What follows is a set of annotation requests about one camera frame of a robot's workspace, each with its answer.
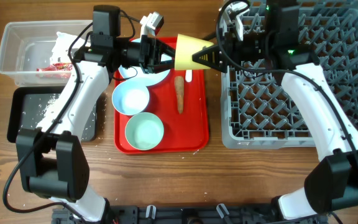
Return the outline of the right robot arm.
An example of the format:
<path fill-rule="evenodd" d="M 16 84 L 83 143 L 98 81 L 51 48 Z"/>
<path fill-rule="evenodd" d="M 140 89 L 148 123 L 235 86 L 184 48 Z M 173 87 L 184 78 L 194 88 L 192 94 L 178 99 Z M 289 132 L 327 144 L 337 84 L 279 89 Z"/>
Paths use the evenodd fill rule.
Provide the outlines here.
<path fill-rule="evenodd" d="M 264 59 L 266 72 L 294 101 L 316 145 L 319 164 L 301 189 L 277 197 L 281 222 L 294 222 L 358 206 L 358 130 L 326 82 L 313 49 L 299 41 L 296 1 L 268 1 L 263 33 L 231 35 L 216 29 L 216 44 L 192 61 L 225 72 L 244 71 L 244 62 Z"/>

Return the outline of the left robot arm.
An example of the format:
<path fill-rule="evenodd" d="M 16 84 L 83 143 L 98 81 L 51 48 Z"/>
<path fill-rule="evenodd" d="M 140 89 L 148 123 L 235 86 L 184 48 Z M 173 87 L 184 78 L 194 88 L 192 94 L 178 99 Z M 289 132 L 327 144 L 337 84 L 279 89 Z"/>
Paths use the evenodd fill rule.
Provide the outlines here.
<path fill-rule="evenodd" d="M 173 68 L 175 50 L 157 39 L 163 17 L 153 12 L 140 20 L 140 42 L 121 36 L 117 6 L 97 5 L 93 20 L 73 40 L 68 58 L 71 77 L 58 100 L 33 129 L 22 128 L 16 137 L 18 163 L 12 171 L 22 188 L 50 206 L 67 209 L 78 223 L 114 223 L 109 201 L 89 185 L 90 168 L 81 146 L 86 121 L 99 96 L 120 67 L 139 67 L 144 73 Z"/>

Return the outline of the white tissue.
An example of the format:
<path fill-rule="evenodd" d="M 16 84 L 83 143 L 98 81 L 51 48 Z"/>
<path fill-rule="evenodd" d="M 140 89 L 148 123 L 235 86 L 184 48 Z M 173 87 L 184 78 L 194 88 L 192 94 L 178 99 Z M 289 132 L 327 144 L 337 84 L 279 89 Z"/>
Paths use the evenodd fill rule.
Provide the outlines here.
<path fill-rule="evenodd" d="M 56 63 L 70 63 L 68 56 L 69 47 L 76 39 L 75 35 L 67 34 L 64 32 L 57 32 L 57 39 L 52 48 L 52 56 L 50 57 L 50 64 Z"/>

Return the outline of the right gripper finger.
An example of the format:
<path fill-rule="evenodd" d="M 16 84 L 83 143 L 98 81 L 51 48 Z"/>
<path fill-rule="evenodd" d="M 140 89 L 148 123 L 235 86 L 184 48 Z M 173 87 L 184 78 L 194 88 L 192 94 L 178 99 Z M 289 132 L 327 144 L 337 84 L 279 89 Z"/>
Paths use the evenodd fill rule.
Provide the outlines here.
<path fill-rule="evenodd" d="M 211 68 L 211 69 L 214 69 L 214 70 L 217 70 L 219 72 L 222 72 L 222 73 L 227 73 L 228 71 L 228 65 L 225 61 L 222 61 L 222 60 L 218 60 L 216 62 L 213 62 L 213 61 L 209 61 L 209 60 L 204 60 L 202 58 L 196 58 L 194 59 L 194 62 L 198 63 L 198 64 L 201 64 L 207 68 Z"/>
<path fill-rule="evenodd" d="M 218 45 L 203 47 L 192 55 L 194 62 L 220 62 L 223 60 Z"/>

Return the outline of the orange carrot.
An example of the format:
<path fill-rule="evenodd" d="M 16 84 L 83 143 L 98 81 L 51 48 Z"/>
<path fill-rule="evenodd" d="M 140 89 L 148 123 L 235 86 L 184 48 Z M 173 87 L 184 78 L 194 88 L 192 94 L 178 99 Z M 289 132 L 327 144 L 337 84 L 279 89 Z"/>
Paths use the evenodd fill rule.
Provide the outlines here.
<path fill-rule="evenodd" d="M 185 92 L 184 82 L 185 82 L 184 78 L 181 76 L 176 76 L 174 79 L 175 93 L 177 96 L 177 110 L 180 114 L 183 113 L 183 109 L 184 109 L 184 92 Z"/>

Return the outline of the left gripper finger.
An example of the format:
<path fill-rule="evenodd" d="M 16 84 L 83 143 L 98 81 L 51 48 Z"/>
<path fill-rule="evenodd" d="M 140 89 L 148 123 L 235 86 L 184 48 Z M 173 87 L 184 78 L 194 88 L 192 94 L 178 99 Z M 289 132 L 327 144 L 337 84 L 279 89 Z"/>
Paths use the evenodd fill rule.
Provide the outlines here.
<path fill-rule="evenodd" d="M 175 58 L 175 49 L 159 39 L 155 40 L 155 46 L 159 55 L 166 54 L 172 58 Z"/>
<path fill-rule="evenodd" d="M 164 72 L 166 70 L 173 69 L 175 67 L 174 60 L 166 60 L 162 62 L 158 62 L 152 66 L 153 72 Z"/>

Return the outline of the light green small bowl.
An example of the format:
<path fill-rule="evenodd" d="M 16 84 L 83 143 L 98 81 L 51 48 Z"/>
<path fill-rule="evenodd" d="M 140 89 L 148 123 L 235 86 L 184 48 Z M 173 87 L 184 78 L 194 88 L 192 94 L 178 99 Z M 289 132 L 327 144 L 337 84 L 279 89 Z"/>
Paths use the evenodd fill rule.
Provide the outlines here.
<path fill-rule="evenodd" d="M 160 144 L 164 131 L 164 125 L 158 116 L 142 112 L 129 119 L 124 133 L 133 148 L 148 151 Z"/>

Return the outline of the light blue rice bowl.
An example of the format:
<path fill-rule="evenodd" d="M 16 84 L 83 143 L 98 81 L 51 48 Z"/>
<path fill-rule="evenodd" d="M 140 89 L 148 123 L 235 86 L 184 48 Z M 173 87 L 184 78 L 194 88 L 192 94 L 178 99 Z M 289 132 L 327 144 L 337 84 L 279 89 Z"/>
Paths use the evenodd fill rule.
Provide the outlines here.
<path fill-rule="evenodd" d="M 136 80 L 124 81 L 112 93 L 112 105 L 117 112 L 132 116 L 143 112 L 150 101 L 148 88 Z"/>

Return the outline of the red snack wrapper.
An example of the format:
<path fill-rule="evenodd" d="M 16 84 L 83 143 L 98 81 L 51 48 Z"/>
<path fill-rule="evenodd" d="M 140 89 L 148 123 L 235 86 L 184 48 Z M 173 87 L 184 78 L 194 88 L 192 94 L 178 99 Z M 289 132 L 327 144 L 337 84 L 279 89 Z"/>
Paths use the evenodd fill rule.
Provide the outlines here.
<path fill-rule="evenodd" d="M 40 74 L 36 74 L 36 77 L 67 79 L 70 77 L 72 69 L 71 63 L 53 63 L 46 68 L 38 68 L 37 71 Z"/>

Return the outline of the yellow plastic cup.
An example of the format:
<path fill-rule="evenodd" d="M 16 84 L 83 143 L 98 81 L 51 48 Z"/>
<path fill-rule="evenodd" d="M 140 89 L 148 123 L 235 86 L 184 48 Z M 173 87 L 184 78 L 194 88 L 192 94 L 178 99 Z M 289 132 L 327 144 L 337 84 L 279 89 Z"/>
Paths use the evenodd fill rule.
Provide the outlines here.
<path fill-rule="evenodd" d="M 193 61 L 193 54 L 214 45 L 212 42 L 178 34 L 175 49 L 175 70 L 203 70 L 209 67 Z"/>

